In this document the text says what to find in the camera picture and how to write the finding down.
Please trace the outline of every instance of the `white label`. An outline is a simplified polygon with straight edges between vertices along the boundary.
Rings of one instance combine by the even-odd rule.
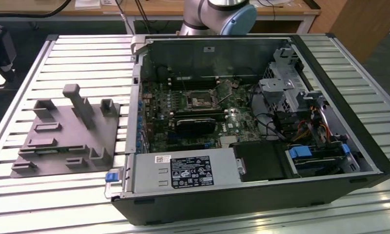
[[[205,53],[211,53],[211,52],[215,52],[215,51],[216,51],[215,47],[204,47],[204,52]]]
[[[171,155],[159,155],[155,157],[155,163],[171,162]]]
[[[177,77],[176,80],[191,80],[191,77]]]
[[[103,14],[120,15],[120,11],[104,11]]]
[[[200,178],[201,181],[212,181],[213,178],[212,177],[204,177],[204,178]]]

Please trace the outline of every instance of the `motherboard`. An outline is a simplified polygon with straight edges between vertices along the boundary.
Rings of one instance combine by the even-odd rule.
[[[208,84],[177,78],[176,83],[143,83],[152,153],[228,148],[261,139],[249,107],[251,84],[237,78],[215,78]],[[212,88],[200,89],[203,85]]]

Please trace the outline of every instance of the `white paper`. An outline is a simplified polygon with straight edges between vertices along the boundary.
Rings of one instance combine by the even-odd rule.
[[[283,4],[283,3],[289,3],[289,2],[293,2],[293,0],[269,0],[269,1],[267,1],[267,0],[260,0],[260,2],[261,2],[264,5],[272,7],[272,4],[273,4],[273,5],[277,5],[277,4]],[[251,4],[252,4],[253,6],[256,6],[256,7],[265,7],[265,6],[263,6],[263,5],[259,3],[259,0],[251,0]]]
[[[100,0],[76,0],[76,10],[91,10],[100,8]]]
[[[108,5],[108,6],[117,6],[116,0],[101,0],[101,5]]]

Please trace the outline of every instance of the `cable on desk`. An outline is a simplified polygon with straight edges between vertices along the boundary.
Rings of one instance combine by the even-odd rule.
[[[141,2],[140,0],[135,0],[136,2],[136,5],[137,5],[137,8],[139,8],[139,11],[140,11],[140,14],[141,14],[141,17],[143,17],[143,23],[144,23],[144,26],[148,30],[148,34],[151,34],[151,30],[149,30],[149,20],[148,20],[148,16],[145,14],[145,11],[144,11],[144,8],[143,8],[143,5],[141,5]]]
[[[124,21],[125,27],[129,26],[129,29],[131,29],[131,31],[132,31],[132,34],[135,35],[135,31],[133,31],[133,29],[132,29],[132,27],[131,27],[131,24],[129,24],[129,22],[128,22],[128,18],[127,18],[125,12],[123,11],[121,6],[120,6],[120,3],[119,3],[117,0],[116,0],[116,3],[117,3],[117,7],[119,7],[119,10],[120,10],[120,15],[121,15],[121,18],[123,18],[123,21]]]
[[[275,6],[272,2],[269,2],[269,0],[267,0],[267,2],[272,5],[272,6],[268,6],[265,4],[263,4],[263,2],[260,0],[257,0],[260,5],[265,6],[265,7],[272,7],[273,8],[273,21],[276,21],[276,11],[275,11],[275,8],[284,8],[283,6]]]
[[[65,7],[68,6],[68,4],[71,3],[72,0],[67,0],[61,6],[59,6],[59,8],[45,14],[26,14],[26,13],[10,13],[10,12],[4,12],[0,13],[0,17],[20,17],[20,18],[48,18],[51,16],[55,16],[59,12],[61,12]]]

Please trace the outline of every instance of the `black device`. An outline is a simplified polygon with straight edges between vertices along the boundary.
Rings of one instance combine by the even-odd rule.
[[[0,75],[7,82],[12,82],[16,77],[12,70],[15,58],[16,49],[10,31],[6,27],[0,26]]]

